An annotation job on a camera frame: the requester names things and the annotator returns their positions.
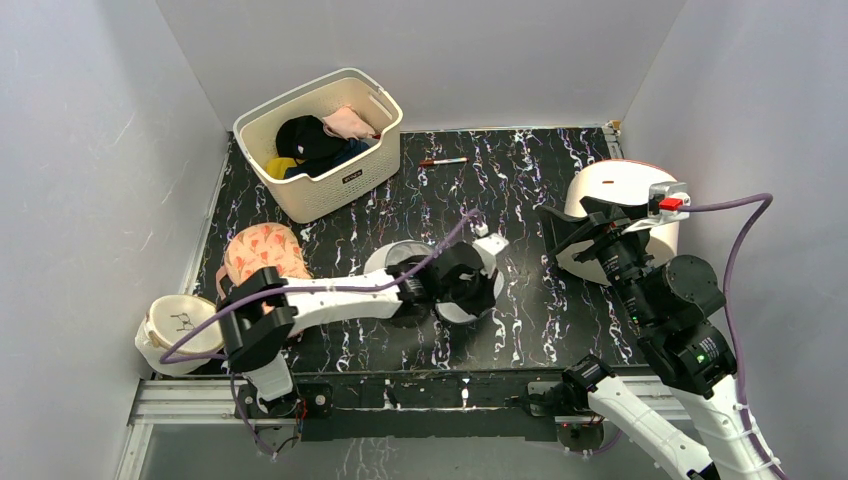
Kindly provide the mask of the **pink bra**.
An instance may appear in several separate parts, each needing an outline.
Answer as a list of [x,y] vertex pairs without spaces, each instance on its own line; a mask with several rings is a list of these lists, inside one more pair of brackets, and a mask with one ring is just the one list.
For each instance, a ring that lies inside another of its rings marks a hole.
[[345,140],[378,139],[380,137],[380,134],[349,105],[322,117],[321,120],[324,132],[331,137]]

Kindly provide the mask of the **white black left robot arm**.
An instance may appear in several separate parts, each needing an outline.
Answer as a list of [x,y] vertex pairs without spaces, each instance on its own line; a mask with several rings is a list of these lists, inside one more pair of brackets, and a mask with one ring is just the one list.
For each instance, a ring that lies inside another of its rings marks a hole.
[[294,411],[299,391],[283,357],[290,338],[356,318],[392,319],[425,308],[467,324],[489,314],[504,287],[498,255],[508,242],[491,234],[440,248],[405,240],[385,245],[361,275],[296,279],[263,267],[222,302],[219,325],[228,367],[248,395],[275,416]]

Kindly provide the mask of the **black bra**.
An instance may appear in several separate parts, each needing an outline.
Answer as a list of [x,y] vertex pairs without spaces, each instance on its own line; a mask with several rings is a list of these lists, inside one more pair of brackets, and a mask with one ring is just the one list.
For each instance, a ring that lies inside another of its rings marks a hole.
[[275,146],[279,157],[312,160],[334,156],[348,142],[324,132],[322,120],[304,115],[285,121],[277,131]]

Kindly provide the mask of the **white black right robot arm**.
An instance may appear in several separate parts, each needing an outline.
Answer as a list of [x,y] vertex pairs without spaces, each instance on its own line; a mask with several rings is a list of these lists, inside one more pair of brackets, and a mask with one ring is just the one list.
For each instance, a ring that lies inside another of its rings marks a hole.
[[694,441],[631,393],[604,361],[587,355],[543,397],[551,413],[593,413],[612,421],[668,474],[680,479],[781,479],[784,471],[755,423],[741,387],[743,368],[711,323],[727,304],[713,267],[692,255],[656,265],[634,209],[591,201],[585,217],[536,208],[549,256],[581,244],[639,326],[638,347],[700,433]]

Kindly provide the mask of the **black robot base mount plate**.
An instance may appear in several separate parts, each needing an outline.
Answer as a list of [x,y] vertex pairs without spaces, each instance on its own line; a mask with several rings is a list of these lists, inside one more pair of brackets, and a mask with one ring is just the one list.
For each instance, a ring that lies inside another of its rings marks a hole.
[[265,412],[244,384],[234,413],[274,445],[285,425],[306,442],[502,437],[590,450],[615,439],[604,417],[571,405],[561,381],[556,368],[299,373],[293,401]]

